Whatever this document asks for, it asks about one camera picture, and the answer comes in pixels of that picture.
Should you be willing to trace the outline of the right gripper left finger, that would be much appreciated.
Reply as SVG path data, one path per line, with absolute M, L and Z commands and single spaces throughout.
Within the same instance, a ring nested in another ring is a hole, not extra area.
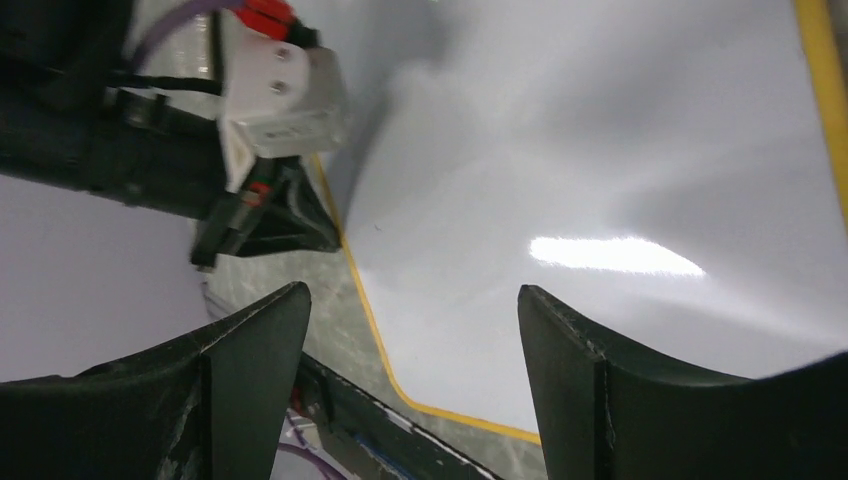
M 267 479 L 311 311 L 306 284 L 73 377 L 1 386 L 5 479 Z

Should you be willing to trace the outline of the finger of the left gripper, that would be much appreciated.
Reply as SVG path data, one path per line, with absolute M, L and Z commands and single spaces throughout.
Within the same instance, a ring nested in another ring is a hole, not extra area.
M 299 158 L 258 159 L 240 196 L 245 208 L 235 229 L 232 255 L 249 258 L 341 248 L 339 230 Z

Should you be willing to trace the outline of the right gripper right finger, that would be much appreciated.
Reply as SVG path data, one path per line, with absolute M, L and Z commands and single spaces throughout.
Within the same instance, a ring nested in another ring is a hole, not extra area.
M 847 357 L 762 378 L 651 349 L 525 285 L 517 314 L 551 479 L 843 479 Z

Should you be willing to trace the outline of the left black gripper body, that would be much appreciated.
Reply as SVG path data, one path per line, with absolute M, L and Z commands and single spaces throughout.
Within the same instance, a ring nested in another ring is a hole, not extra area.
M 216 123 L 126 91 L 104 108 L 59 113 L 1 91 L 1 172 L 198 222 L 194 265 L 239 253 L 236 196 Z

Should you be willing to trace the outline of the yellow framed whiteboard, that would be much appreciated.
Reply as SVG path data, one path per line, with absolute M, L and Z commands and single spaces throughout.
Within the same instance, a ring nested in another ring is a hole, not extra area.
M 537 285 L 760 378 L 847 348 L 847 93 L 827 1 L 303 1 L 356 109 L 316 167 L 393 391 L 536 441 Z

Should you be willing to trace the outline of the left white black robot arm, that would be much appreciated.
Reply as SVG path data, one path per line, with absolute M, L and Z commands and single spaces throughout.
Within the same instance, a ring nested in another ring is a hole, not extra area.
M 306 156 L 347 134 L 336 54 L 285 1 L 185 1 L 124 53 L 130 1 L 1 5 L 1 171 L 196 222 L 190 260 L 333 252 Z M 227 72 L 148 76 L 199 16 L 246 28 Z

